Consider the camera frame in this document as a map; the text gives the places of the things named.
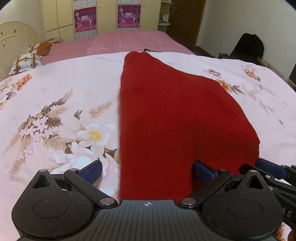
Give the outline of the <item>person's right hand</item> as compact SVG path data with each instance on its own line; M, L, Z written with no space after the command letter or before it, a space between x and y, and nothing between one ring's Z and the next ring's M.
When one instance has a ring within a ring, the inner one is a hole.
M296 233L295 233L294 230L292 230L292 231L289 233L289 235L288 235L288 237L287 237L287 241L296 241Z

